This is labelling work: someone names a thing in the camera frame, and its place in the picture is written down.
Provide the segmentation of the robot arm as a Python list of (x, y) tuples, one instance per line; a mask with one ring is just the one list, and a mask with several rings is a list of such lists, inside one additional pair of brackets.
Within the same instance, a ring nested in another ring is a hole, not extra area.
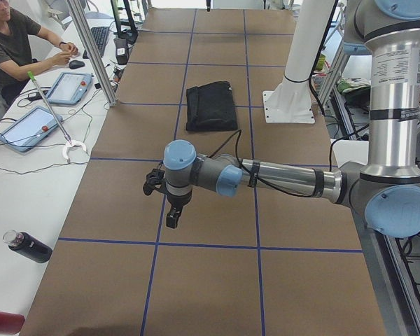
[(369, 228), (390, 237), (420, 232), (420, 168), (415, 162), (420, 118), (420, 1), (350, 1), (345, 50), (372, 56), (367, 164), (335, 171), (239, 159), (210, 158), (185, 140), (164, 150), (162, 187), (178, 225), (195, 186), (233, 196), (237, 187), (269, 187), (297, 197), (322, 197), (349, 207)]

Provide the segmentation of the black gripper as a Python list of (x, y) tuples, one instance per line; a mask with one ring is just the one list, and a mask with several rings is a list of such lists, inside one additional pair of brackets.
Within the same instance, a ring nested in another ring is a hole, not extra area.
[(170, 210), (166, 217), (166, 225), (168, 228), (177, 228), (182, 210), (184, 206), (191, 201), (192, 194), (192, 189), (189, 189), (182, 195), (176, 195), (171, 191), (167, 191), (167, 200), (170, 203)]

